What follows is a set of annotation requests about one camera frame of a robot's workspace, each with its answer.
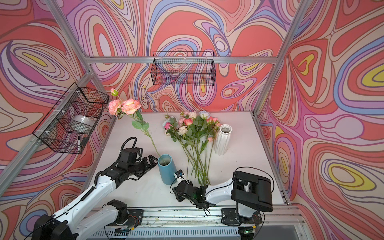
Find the teal cylindrical vase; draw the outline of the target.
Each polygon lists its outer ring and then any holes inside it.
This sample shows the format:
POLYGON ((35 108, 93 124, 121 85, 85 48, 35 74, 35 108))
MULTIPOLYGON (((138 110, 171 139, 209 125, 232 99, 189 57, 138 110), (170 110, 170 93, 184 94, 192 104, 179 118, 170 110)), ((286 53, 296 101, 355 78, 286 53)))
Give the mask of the teal cylindrical vase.
POLYGON ((168 154, 161 155, 158 158, 158 166, 163 183, 170 186, 176 179, 175 172, 177 171, 173 158, 168 154))

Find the pink carnation flower stem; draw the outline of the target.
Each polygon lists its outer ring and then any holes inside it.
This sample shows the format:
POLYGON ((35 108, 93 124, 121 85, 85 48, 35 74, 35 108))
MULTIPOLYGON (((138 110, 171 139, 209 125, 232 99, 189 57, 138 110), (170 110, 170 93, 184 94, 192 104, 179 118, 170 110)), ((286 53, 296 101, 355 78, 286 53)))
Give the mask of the pink carnation flower stem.
POLYGON ((153 137, 149 131, 150 124, 144 119, 140 112, 140 108, 142 107, 140 101, 135 99, 123 100, 116 89, 111 89, 110 94, 112 97, 116 97, 116 99, 108 103, 109 114, 115 116, 118 120, 125 116, 130 117, 132 119, 132 126, 150 138, 155 152, 158 155, 157 158, 159 158, 161 154, 159 153, 153 137))

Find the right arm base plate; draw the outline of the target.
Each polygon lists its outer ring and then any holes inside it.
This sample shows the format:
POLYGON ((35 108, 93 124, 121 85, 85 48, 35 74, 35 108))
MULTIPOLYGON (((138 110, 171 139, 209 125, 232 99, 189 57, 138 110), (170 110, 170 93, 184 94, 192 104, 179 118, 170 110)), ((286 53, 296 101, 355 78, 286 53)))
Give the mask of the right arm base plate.
POLYGON ((221 223, 230 227, 239 227, 242 224, 260 225, 263 222, 260 211, 255 211, 251 217, 243 217, 237 213, 236 208, 222 208, 221 223))

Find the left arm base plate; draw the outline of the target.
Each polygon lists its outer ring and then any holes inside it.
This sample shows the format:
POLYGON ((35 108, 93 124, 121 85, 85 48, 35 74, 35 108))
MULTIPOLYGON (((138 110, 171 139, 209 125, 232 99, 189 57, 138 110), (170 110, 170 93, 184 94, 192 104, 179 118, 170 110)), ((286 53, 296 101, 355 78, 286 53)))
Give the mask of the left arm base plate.
POLYGON ((110 226, 113 227, 118 227, 122 229, 131 229, 131 228, 136 228, 142 224, 143 221, 143 214, 144 210, 143 209, 130 209, 127 210, 127 218, 124 220, 122 224, 118 223, 112 223, 110 226))

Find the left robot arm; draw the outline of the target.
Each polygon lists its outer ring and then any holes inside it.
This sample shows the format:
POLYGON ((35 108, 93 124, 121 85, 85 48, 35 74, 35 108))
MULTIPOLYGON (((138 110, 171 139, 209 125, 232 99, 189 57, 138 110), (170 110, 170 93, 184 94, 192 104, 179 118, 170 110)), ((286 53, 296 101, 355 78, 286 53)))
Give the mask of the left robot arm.
POLYGON ((137 138, 124 141, 119 156, 105 170, 96 174, 94 183, 74 201, 51 216, 42 215, 37 219, 31 233, 33 240, 86 240, 99 229, 109 224, 126 225, 139 220, 128 212, 127 204, 109 201, 100 211, 88 217, 88 213, 107 195, 125 181, 138 181, 157 166, 158 159, 152 155, 144 157, 143 149, 136 147, 137 138), (125 144, 133 141, 130 148, 125 144))

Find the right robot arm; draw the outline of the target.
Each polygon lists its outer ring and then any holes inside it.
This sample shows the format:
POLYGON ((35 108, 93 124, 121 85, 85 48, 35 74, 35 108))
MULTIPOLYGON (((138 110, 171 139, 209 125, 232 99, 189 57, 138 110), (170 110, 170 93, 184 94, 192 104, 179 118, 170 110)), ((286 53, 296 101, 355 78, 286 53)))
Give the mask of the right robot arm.
POLYGON ((178 202, 188 200, 198 209, 208 210, 211 206, 232 200, 236 203, 236 214, 250 219, 254 212, 273 211, 272 193, 275 181, 268 174, 267 177, 241 171, 242 167, 233 172, 228 181, 209 186, 196 187, 191 181, 181 179, 176 187, 171 188, 178 202))

